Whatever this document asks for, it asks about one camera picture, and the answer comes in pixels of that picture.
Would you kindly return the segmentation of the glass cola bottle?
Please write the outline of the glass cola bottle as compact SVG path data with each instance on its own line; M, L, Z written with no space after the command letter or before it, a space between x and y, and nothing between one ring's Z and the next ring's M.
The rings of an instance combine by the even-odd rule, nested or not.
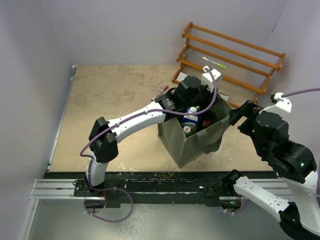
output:
M208 110L204 112L200 118L200 129L203 130L212 126L216 122L216 120L217 117L213 111Z

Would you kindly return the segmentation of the green canvas bag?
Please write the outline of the green canvas bag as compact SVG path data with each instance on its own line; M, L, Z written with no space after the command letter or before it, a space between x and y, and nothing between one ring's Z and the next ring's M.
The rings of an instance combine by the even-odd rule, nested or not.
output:
M210 111L213 124L186 136L181 122L175 117L157 125L158 136L179 168L194 161L203 154L219 150L223 135L229 127L231 106L219 95Z

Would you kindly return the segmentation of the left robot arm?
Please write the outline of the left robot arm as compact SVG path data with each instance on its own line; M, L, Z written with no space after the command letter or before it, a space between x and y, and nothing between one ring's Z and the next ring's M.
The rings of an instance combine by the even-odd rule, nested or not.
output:
M85 190L91 196L101 194L108 163L118 156L118 144L125 138L177 116L193 117L208 112L217 98L217 79L217 74L211 72L203 73L201 78L188 75L172 92L158 96L140 110L116 119L98 118L89 142L80 152L80 156L85 157L85 150L91 151Z

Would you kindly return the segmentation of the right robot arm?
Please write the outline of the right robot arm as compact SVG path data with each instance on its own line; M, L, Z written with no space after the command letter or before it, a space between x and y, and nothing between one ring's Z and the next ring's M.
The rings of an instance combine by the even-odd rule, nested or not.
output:
M318 240L317 164L309 148L289 139L289 124L283 120L283 115L291 112L291 102L285 98L273 103L262 108L248 100L229 112L228 123L233 126L246 117L239 131L251 138L257 155L287 184L293 200L274 195L235 169L223 177L222 190L228 196L246 197L267 211L290 238Z

